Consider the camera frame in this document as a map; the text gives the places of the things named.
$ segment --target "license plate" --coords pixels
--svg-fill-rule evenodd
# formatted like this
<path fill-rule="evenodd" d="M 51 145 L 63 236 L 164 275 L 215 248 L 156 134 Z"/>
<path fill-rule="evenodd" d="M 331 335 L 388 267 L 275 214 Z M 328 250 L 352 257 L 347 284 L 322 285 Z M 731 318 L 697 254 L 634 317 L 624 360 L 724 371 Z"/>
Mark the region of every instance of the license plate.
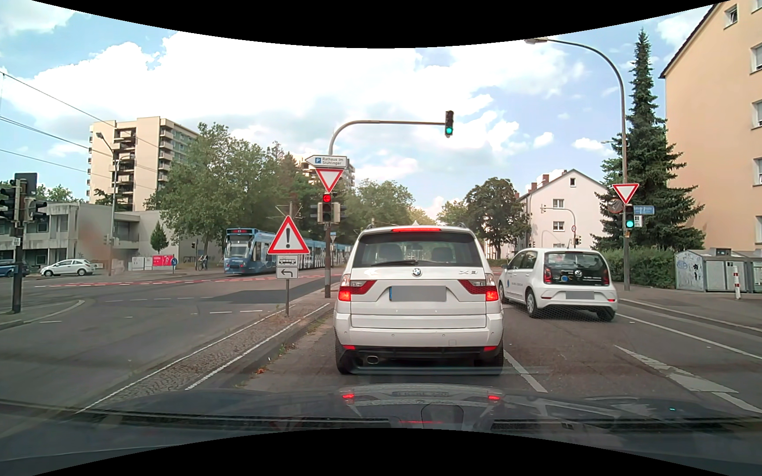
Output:
<path fill-rule="evenodd" d="M 566 299 L 586 299 L 591 301 L 594 293 L 590 290 L 567 290 Z"/>
<path fill-rule="evenodd" d="M 391 286 L 389 299 L 396 302 L 445 302 L 445 286 Z"/>

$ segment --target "street lamp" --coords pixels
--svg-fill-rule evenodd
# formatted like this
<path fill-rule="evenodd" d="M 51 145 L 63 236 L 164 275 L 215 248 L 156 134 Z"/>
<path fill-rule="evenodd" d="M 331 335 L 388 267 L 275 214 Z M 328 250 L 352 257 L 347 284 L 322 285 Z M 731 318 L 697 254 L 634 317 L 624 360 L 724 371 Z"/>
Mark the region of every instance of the street lamp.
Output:
<path fill-rule="evenodd" d="M 552 40 L 551 38 L 528 38 L 525 40 L 525 43 L 529 45 L 536 45 L 538 43 L 545 43 L 547 41 L 551 41 L 553 43 L 562 43 L 564 45 L 572 45 L 573 47 L 579 47 L 579 48 L 585 48 L 591 52 L 594 52 L 598 54 L 598 56 L 602 57 L 607 61 L 607 63 L 610 65 L 610 68 L 613 69 L 613 72 L 616 73 L 616 78 L 619 80 L 619 97 L 622 102 L 622 183 L 628 183 L 628 144 L 626 143 L 626 132 L 625 132 L 625 83 L 622 82 L 622 75 L 619 73 L 619 69 L 616 67 L 615 64 L 613 64 L 612 61 L 610 61 L 610 58 L 605 56 L 604 53 L 601 51 L 593 48 L 588 47 L 587 45 L 582 45 L 581 43 L 573 43 L 571 41 L 564 41 L 564 40 Z M 628 228 L 626 227 L 626 221 L 625 221 L 625 210 L 622 210 L 622 268 L 625 270 L 625 290 L 631 289 L 631 273 L 629 268 L 629 256 L 628 256 L 628 238 L 626 237 L 626 234 L 628 233 Z"/>
<path fill-rule="evenodd" d="M 110 250 L 108 255 L 108 276 L 111 276 L 111 273 L 113 272 L 113 214 L 116 212 L 116 181 L 120 176 L 120 163 L 116 160 L 116 157 L 113 156 L 113 149 L 111 148 L 111 145 L 108 144 L 108 141 L 105 140 L 105 136 L 100 132 L 97 132 L 96 137 L 101 139 L 101 141 L 108 146 L 108 150 L 111 152 L 111 162 L 113 163 L 113 176 L 111 177 L 111 232 L 108 235 L 108 246 Z"/>

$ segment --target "white bmw suv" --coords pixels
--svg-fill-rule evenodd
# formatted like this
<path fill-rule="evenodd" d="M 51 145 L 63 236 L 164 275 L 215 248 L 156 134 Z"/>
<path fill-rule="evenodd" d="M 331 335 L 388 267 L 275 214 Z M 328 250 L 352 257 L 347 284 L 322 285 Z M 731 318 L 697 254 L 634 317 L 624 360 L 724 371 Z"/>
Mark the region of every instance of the white bmw suv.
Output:
<path fill-rule="evenodd" d="M 475 234 L 455 226 L 363 231 L 334 308 L 335 359 L 353 373 L 391 359 L 504 365 L 499 292 Z"/>

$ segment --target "rear window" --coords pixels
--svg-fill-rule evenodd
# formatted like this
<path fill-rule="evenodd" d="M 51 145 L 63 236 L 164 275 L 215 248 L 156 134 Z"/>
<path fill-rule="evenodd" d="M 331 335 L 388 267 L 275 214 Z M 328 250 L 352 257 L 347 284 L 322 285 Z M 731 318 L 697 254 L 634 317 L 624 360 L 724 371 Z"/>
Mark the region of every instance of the rear window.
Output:
<path fill-rule="evenodd" d="M 367 234 L 355 249 L 355 268 L 370 266 L 475 266 L 481 256 L 471 234 L 446 231 L 403 231 Z M 415 264 L 397 263 L 415 260 Z"/>
<path fill-rule="evenodd" d="M 608 285 L 607 263 L 598 253 L 545 253 L 544 271 L 555 285 Z"/>

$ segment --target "tall beige building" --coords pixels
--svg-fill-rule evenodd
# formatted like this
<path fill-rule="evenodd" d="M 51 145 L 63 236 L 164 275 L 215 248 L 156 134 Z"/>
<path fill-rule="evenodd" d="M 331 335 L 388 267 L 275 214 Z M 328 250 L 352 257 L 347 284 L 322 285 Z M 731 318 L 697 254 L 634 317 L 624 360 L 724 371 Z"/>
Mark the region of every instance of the tall beige building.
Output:
<path fill-rule="evenodd" d="M 665 67 L 669 142 L 707 247 L 762 248 L 762 0 L 714 4 Z"/>
<path fill-rule="evenodd" d="M 90 126 L 91 148 L 87 159 L 90 203 L 101 198 L 95 189 L 111 195 L 113 159 L 119 161 L 117 195 L 132 211 L 146 209 L 144 202 L 166 184 L 173 162 L 185 159 L 187 148 L 196 136 L 193 130 L 158 116 L 126 122 L 94 122 Z"/>

